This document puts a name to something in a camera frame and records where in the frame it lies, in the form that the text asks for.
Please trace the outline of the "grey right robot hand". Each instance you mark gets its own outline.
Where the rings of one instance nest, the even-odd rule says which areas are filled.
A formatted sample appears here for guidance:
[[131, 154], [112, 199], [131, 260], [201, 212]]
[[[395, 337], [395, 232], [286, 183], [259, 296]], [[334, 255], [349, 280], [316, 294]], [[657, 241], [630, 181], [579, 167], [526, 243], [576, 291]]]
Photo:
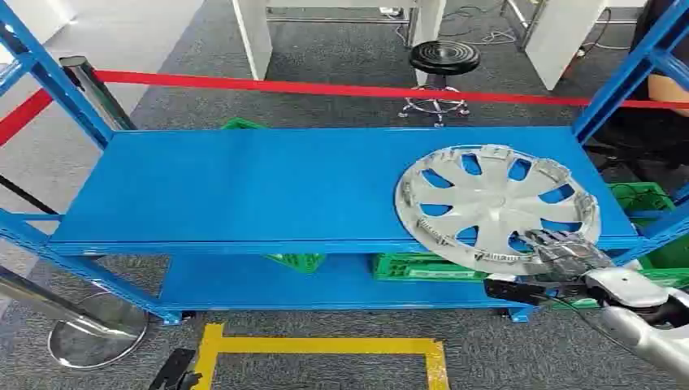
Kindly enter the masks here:
[[520, 236], [539, 257], [539, 275], [551, 280], [575, 281], [589, 271], [614, 267], [612, 259], [576, 232], [535, 229]]

